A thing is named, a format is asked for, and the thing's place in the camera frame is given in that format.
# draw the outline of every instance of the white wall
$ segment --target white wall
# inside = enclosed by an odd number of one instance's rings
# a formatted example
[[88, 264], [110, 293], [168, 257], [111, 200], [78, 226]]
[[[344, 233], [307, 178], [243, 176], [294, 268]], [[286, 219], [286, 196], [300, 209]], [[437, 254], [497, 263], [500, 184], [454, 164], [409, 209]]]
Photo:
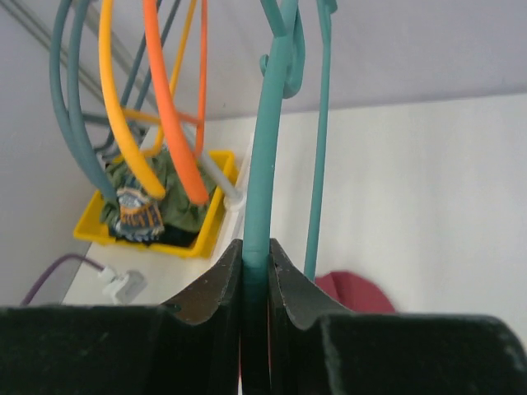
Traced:
[[[0, 304], [18, 304], [55, 258], [86, 252], [72, 230], [93, 188], [54, 117], [48, 52], [3, 9], [0, 32]], [[85, 93], [86, 109], [102, 111]], [[97, 133], [100, 139], [104, 131]], [[76, 263], [67, 265], [38, 300], [61, 300], [76, 270]]]
[[[527, 95], [332, 111], [317, 274], [357, 272], [404, 311], [493, 314], [527, 344], [525, 109]], [[298, 267], [317, 117], [283, 116], [278, 140], [272, 236]]]

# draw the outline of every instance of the black plastic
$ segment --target black plastic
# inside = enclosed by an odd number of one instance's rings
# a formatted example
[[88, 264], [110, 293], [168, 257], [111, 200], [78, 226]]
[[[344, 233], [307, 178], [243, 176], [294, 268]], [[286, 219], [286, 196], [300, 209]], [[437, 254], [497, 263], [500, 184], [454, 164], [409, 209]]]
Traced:
[[[270, 368], [266, 355], [245, 367], [247, 395], [527, 394], [525, 353], [501, 321], [355, 314], [274, 239], [270, 257]], [[235, 240], [162, 306], [0, 309], [0, 395], [234, 395], [242, 275]]]

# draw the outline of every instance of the yellow tray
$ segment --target yellow tray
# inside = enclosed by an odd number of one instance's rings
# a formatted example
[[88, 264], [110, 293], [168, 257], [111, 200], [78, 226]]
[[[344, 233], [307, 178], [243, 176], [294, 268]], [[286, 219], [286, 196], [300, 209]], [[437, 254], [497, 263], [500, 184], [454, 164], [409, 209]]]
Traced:
[[[208, 153], [223, 174], [234, 185], [238, 177], [238, 170], [235, 167], [235, 157], [232, 151], [210, 151]], [[188, 248], [175, 247], [168, 244], [151, 244], [146, 246], [140, 243], [129, 243], [125, 240], [117, 240], [108, 233], [108, 226], [99, 222], [100, 212], [104, 205], [104, 200], [99, 191], [96, 191], [86, 210], [82, 213], [81, 219], [75, 226], [73, 237], [80, 240], [91, 241], [103, 245], [118, 244], [127, 245], [135, 249], [158, 251], [160, 253], [171, 253], [184, 258], [191, 257], [210, 257], [216, 244], [217, 236], [222, 226], [225, 207], [223, 206], [223, 191], [216, 188], [212, 195], [210, 207], [203, 221], [203, 226], [199, 231], [198, 237]]]

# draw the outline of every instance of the ceiling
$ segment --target ceiling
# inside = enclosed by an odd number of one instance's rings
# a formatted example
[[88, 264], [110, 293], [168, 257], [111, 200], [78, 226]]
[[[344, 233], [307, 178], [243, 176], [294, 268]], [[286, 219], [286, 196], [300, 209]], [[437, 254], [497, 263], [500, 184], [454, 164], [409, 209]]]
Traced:
[[[161, 24], [171, 3], [161, 5]], [[181, 2], [165, 48], [169, 69], [188, 4]], [[332, 108], [527, 91], [525, 0], [340, 0], [338, 7]], [[300, 9], [304, 83], [284, 102], [286, 111], [316, 109], [319, 101], [322, 44], [316, 1], [300, 0]], [[210, 1], [208, 15], [208, 116], [254, 115], [262, 84], [259, 57], [272, 40], [262, 7], [257, 1]], [[140, 2], [115, 0], [113, 27], [135, 51], [143, 30]], [[198, 65], [199, 10], [176, 96], [181, 109], [196, 109]]]

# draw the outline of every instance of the grey rod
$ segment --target grey rod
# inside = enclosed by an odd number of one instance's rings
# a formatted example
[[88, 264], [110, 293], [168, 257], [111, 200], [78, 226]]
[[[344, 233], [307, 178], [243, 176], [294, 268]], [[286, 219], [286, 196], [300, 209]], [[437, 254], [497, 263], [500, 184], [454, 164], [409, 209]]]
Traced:
[[[73, 5], [77, 6], [79, 0], [73, 0]], [[96, 36], [99, 37], [99, 19], [100, 13], [97, 11], [93, 4], [88, 8], [88, 13], [86, 14], [86, 19], [84, 20], [84, 25]], [[126, 73], [130, 74], [132, 71], [132, 65], [134, 62], [134, 56], [126, 49], [123, 42], [119, 37], [112, 31], [111, 32], [111, 43], [112, 43], [112, 58], [115, 62], [121, 67], [121, 69]], [[141, 90], [142, 84], [145, 81], [146, 73], [139, 69], [138, 76], [133, 83], [136, 88]], [[156, 97], [152, 91], [148, 91], [146, 100], [153, 109], [157, 109]]]
[[[196, 137], [194, 133], [186, 124], [183, 124], [183, 132], [185, 137], [187, 137], [187, 142], [194, 149], [196, 145]], [[227, 196], [231, 202], [238, 203], [243, 198], [242, 193], [234, 188], [231, 184], [231, 181], [223, 174], [219, 167], [217, 167], [216, 162], [208, 155], [205, 150], [202, 151], [201, 156], [199, 157], [201, 164], [208, 175], [214, 180], [218, 187], [220, 187], [225, 196]]]
[[[49, 51], [51, 48], [51, 30], [22, 0], [0, 0], [0, 6]], [[64, 66], [68, 63], [68, 50], [63, 45], [60, 49], [60, 63]], [[105, 103], [98, 78], [88, 72], [83, 64], [79, 65], [79, 81], [99, 102]]]

